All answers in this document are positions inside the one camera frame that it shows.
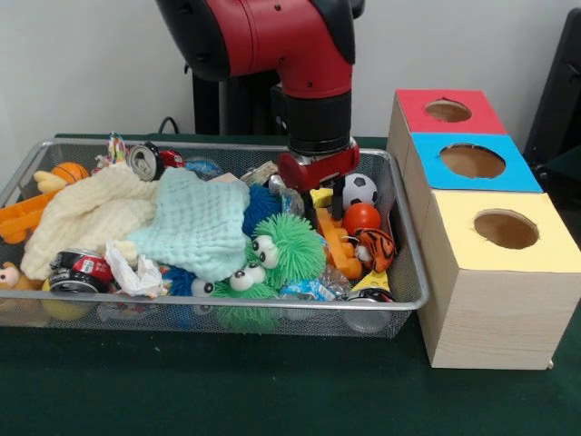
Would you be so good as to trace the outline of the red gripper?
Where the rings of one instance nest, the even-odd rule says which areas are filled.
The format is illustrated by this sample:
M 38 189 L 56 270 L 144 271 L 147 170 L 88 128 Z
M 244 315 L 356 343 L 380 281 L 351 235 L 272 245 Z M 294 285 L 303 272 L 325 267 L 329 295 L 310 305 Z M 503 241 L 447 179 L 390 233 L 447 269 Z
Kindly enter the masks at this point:
M 323 156 L 306 156 L 285 152 L 278 158 L 278 169 L 282 181 L 291 189 L 305 193 L 305 218 L 314 230 L 318 229 L 316 208 L 309 190 L 318 189 L 322 184 L 333 181 L 331 214 L 334 221 L 343 217 L 343 190 L 346 174 L 359 165 L 359 145 L 350 145 L 337 153 Z

